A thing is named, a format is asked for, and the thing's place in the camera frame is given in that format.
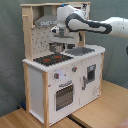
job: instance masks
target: oven window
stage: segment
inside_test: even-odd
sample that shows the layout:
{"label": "oven window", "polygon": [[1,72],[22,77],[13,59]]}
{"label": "oven window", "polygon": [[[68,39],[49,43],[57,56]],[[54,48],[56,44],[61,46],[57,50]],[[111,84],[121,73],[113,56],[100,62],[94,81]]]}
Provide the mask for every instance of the oven window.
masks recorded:
{"label": "oven window", "polygon": [[73,85],[56,92],[56,111],[72,104],[73,102]]}

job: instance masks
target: cabinet door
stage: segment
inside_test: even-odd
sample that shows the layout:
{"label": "cabinet door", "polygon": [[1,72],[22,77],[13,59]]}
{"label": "cabinet door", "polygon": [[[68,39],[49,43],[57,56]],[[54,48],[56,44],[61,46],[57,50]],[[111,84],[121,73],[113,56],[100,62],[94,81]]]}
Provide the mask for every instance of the cabinet door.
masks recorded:
{"label": "cabinet door", "polygon": [[80,106],[99,97],[102,54],[82,61]]}

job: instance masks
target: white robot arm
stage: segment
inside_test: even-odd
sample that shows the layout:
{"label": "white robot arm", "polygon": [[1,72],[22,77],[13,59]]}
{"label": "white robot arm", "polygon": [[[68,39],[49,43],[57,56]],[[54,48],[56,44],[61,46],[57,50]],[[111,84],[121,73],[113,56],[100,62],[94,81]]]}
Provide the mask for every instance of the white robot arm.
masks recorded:
{"label": "white robot arm", "polygon": [[63,5],[57,10],[57,26],[51,29],[50,39],[54,43],[79,43],[79,31],[109,34],[128,39],[128,20],[111,17],[105,21],[86,20],[86,12],[70,5]]}

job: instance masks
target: table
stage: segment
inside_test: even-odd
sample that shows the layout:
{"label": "table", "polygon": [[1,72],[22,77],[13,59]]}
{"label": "table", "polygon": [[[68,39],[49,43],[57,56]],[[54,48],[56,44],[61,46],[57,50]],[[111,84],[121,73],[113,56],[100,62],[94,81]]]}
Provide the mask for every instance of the table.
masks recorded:
{"label": "table", "polygon": [[[23,109],[16,110],[0,118],[0,128],[44,128],[37,119]],[[81,128],[69,118],[64,118],[50,128]]]}
{"label": "table", "polygon": [[128,118],[128,89],[102,80],[101,93],[71,117],[87,128],[115,128]]}

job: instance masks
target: wooden toy kitchen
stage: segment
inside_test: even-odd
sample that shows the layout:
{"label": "wooden toy kitchen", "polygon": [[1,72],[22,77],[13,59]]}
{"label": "wooden toy kitchen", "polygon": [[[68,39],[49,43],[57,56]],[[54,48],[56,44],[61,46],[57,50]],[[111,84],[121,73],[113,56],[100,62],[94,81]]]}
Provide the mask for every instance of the wooden toy kitchen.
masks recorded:
{"label": "wooden toy kitchen", "polygon": [[101,95],[104,48],[85,45],[85,32],[80,31],[82,40],[76,47],[60,54],[49,50],[50,32],[62,4],[78,9],[86,5],[89,19],[90,2],[21,5],[26,109],[46,128]]}

